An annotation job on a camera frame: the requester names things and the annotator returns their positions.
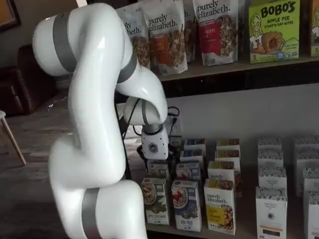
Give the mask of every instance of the wall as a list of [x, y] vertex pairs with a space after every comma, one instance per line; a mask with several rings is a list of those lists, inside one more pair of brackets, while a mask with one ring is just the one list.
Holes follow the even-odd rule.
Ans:
[[168, 99], [181, 111], [183, 136], [214, 140], [238, 137], [242, 163], [257, 164], [257, 138], [284, 138], [285, 164], [292, 164], [292, 136], [319, 133], [319, 84], [277, 87]]
[[76, 0], [15, 0], [21, 26], [0, 33], [0, 67], [16, 64], [17, 50], [30, 44], [36, 25], [49, 16], [77, 7]]

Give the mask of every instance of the wooden floor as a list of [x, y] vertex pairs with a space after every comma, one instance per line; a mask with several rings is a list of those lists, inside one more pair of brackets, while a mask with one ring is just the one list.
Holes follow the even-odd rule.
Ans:
[[[0, 238], [66, 238], [47, 171], [50, 146], [57, 137], [72, 131], [67, 100], [62, 99], [60, 94], [29, 116], [7, 118], [27, 165], [20, 167], [17, 155], [11, 148], [7, 154], [0, 138]], [[141, 181], [145, 167], [136, 153], [141, 141], [131, 129], [126, 138], [132, 176]]]

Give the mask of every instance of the wooden chair leg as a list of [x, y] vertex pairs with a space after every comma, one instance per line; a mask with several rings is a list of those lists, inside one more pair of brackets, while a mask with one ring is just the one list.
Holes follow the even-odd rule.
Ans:
[[8, 126], [8, 124], [6, 123], [6, 120], [4, 118], [1, 119], [1, 123], [3, 124], [3, 127], [4, 127], [4, 130], [5, 132], [7, 133], [7, 135], [9, 136], [9, 139], [16, 151], [16, 153], [18, 154], [19, 158], [20, 158], [20, 161], [23, 165], [26, 165], [26, 161], [24, 159], [24, 156], [23, 154], [21, 153], [20, 149], [19, 149], [19, 146], [18, 144], [16, 143], [14, 137], [13, 137], [13, 134]]

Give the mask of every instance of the pastry image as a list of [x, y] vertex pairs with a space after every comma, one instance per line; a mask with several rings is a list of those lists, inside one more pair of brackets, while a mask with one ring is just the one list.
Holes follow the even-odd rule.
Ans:
[[271, 31], [263, 34], [262, 44], [266, 52], [278, 51], [281, 48], [283, 35], [281, 32]]

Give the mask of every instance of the red label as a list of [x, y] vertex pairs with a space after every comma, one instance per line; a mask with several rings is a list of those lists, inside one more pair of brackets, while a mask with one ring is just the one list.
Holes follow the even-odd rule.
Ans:
[[219, 53], [220, 52], [220, 35], [219, 23], [208, 23], [199, 26], [199, 39], [201, 52]]

